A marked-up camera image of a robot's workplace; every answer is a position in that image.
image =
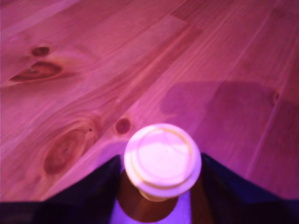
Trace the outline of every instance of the bottle cap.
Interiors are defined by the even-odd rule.
[[[124,155],[130,181],[156,197],[175,197],[198,179],[201,157],[193,139],[170,124],[146,126],[129,140]]]

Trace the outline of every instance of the white cap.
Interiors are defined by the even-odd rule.
[[[128,142],[124,163],[130,181],[157,197],[189,190],[200,174],[198,147],[187,132],[170,124],[146,126]]]

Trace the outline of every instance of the wood knot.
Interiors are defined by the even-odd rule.
[[[49,175],[66,171],[102,136],[100,118],[81,118],[50,144],[43,168]]]
[[[126,134],[131,129],[131,123],[128,118],[122,118],[116,122],[115,130],[118,134]]]
[[[50,52],[50,49],[48,47],[38,47],[38,48],[34,48],[31,51],[31,54],[35,57],[41,57],[41,56],[48,55],[49,52]]]
[[[11,80],[15,82],[32,81],[54,77],[62,71],[62,67],[52,62],[40,61],[31,66],[30,69],[22,71]]]
[[[275,92],[273,95],[272,95],[272,104],[275,105],[279,99],[279,92]]]

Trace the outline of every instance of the wooden floor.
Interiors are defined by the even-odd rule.
[[[299,1],[1,1],[3,201],[44,200],[154,123],[299,198]]]

